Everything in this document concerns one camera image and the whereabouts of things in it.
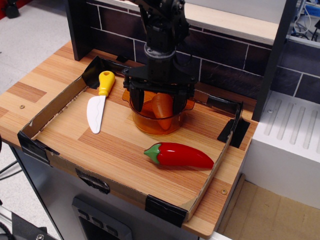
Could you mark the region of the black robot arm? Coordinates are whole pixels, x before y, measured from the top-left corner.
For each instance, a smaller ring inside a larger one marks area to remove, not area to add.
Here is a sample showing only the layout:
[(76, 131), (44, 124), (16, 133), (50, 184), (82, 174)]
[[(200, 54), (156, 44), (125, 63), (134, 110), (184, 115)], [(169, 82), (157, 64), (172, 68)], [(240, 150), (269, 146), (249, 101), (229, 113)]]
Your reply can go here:
[(123, 86), (133, 108), (141, 112), (145, 92), (168, 94), (172, 111), (180, 113), (194, 96), (196, 78), (181, 71), (176, 63), (177, 46), (189, 36), (183, 0), (135, 0), (146, 33), (144, 66), (125, 68)]

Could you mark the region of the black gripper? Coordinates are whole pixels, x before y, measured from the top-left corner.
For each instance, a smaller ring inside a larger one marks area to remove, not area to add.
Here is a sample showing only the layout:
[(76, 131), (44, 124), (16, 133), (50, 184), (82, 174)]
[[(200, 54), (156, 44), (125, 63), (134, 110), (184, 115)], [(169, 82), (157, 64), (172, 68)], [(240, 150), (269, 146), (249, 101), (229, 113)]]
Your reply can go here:
[(179, 114), (195, 94), (196, 78), (177, 67), (175, 48), (167, 52), (145, 48), (144, 54), (146, 65), (122, 71), (123, 87), (129, 91), (133, 108), (142, 111), (145, 91), (166, 93), (173, 95), (172, 113)]

